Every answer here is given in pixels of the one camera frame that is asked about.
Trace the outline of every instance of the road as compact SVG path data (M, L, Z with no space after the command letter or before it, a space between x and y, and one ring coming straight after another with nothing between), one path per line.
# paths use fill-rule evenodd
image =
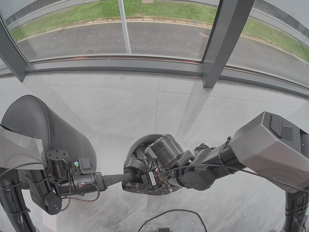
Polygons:
M127 22L132 54L201 59L210 29L187 24ZM21 41L28 60L77 55L125 54L120 22L71 27ZM228 64L309 84L309 65L271 46L240 37Z

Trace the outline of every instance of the white pole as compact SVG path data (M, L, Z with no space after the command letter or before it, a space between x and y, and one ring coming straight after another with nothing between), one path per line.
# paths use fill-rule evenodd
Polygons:
M131 54L131 47L130 47L128 28L127 28L127 21L126 21L126 14L125 14L125 7L123 5L123 0L118 0L118 3L119 3L119 9L120 9L120 17L121 17L123 34L125 36L125 43L126 43L127 54Z

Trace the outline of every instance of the tiled floor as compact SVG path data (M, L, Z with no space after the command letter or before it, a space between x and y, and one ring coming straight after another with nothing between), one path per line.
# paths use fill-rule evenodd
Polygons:
M96 150L97 171L102 174L122 173L128 145L154 131L172 134L185 150L202 142L217 146L263 111L279 114L309 131L307 99L223 81L207 90L196 77L61 72L28 74L23 83L15 77L1 78L0 119L25 94L42 99L88 137ZM209 232L267 232L281 230L284 222L284 191L240 172L216 180L203 192L181 189L167 196L132 194L115 185L101 193L97 202L71 201L57 216L42 212L31 201L29 191L23 193L41 232L136 232L145 220L172 208L198 212ZM0 220L1 231L14 231L2 208ZM164 226L174 232L203 231L194 214L178 212L149 222L142 231Z

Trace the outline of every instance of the gray metal column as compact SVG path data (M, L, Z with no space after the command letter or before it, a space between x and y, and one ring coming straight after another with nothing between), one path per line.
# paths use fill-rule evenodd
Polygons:
M203 62L203 87L213 88L232 54L254 0L223 0Z
M120 9L120 17L121 17L123 35L125 37L127 54L131 54L131 46L130 46L130 41L129 41L129 34L128 34L125 7L123 5L123 0L118 0L118 4L119 4L119 9Z
M25 79L25 69L28 65L21 53L15 47L0 18L0 58L19 81Z

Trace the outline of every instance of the white label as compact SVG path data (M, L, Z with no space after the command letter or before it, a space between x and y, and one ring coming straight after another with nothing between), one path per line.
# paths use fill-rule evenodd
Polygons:
M157 183L155 182L155 177L153 172L149 172L150 180L153 186L155 186Z

